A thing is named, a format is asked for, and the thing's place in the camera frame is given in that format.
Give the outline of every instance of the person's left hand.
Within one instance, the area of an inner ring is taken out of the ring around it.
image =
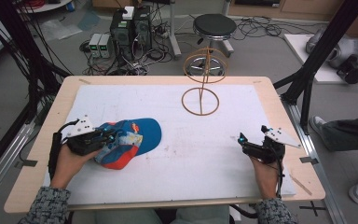
[[[62,145],[50,186],[55,189],[66,189],[71,179],[80,171],[86,161],[95,157],[100,151],[91,152],[86,156],[79,156],[73,153],[66,144]]]

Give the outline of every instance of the hand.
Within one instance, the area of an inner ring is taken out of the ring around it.
[[[276,198],[278,184],[278,163],[264,164],[250,157],[255,168],[255,181],[263,199]]]
[[[61,147],[56,171],[50,186],[55,189],[66,189],[71,179],[81,170],[86,161],[95,157],[99,152],[100,150],[91,152],[86,156],[79,156],[64,144]]]

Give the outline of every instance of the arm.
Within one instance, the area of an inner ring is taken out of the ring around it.
[[[66,187],[86,161],[96,156],[98,152],[81,157],[72,153],[67,145],[63,145],[50,186],[40,188],[30,211],[19,223],[64,223],[67,200],[71,195]]]
[[[296,223],[283,201],[276,196],[278,183],[277,162],[266,165],[251,158],[255,168],[255,179],[263,201],[255,210],[259,223]]]

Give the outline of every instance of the colorful hat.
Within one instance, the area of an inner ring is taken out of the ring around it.
[[[161,128],[155,119],[107,122],[100,129],[115,132],[114,141],[104,146],[94,158],[109,169],[123,169],[132,158],[154,149],[161,140]]]

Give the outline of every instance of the white board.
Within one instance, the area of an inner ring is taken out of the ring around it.
[[[161,126],[162,138],[158,147],[132,159],[120,171],[89,161],[68,186],[72,191],[69,204],[259,196],[253,166],[237,142],[243,132],[250,142],[261,145],[261,125],[269,127],[255,88],[207,85],[219,97],[220,106],[212,115],[200,117],[188,113],[181,103],[185,91],[199,86],[81,86],[67,121],[85,114],[95,126],[153,118]],[[295,188],[286,174],[282,195],[293,194]]]
[[[302,63],[308,59],[309,54],[306,52],[305,47],[311,37],[313,37],[313,35],[284,35],[286,43],[295,52],[297,58]],[[337,69],[332,68],[328,63],[322,64],[315,75],[315,80],[320,84],[346,83],[337,75]]]

